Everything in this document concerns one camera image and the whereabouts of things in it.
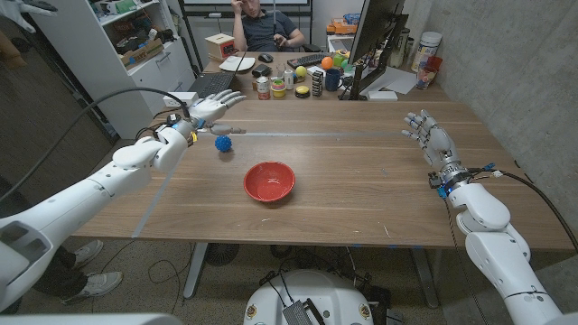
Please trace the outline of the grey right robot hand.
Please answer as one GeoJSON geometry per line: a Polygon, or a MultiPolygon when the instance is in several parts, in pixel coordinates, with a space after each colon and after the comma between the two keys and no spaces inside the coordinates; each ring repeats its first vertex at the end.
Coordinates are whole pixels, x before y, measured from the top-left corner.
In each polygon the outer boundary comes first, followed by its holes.
{"type": "Polygon", "coordinates": [[[441,174],[445,182],[458,174],[468,174],[467,169],[461,165],[454,141],[426,110],[420,114],[410,112],[404,121],[411,130],[403,130],[402,134],[418,143],[424,152],[425,161],[441,174]]]}

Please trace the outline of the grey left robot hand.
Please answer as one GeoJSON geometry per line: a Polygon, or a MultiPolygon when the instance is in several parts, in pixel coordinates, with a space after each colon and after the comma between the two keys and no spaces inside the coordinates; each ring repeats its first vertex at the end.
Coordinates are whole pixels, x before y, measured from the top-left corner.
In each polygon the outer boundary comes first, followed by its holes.
{"type": "Polygon", "coordinates": [[[240,91],[223,90],[200,98],[189,107],[190,119],[197,129],[205,129],[213,135],[244,134],[246,130],[219,124],[227,111],[246,99],[240,91]]]}

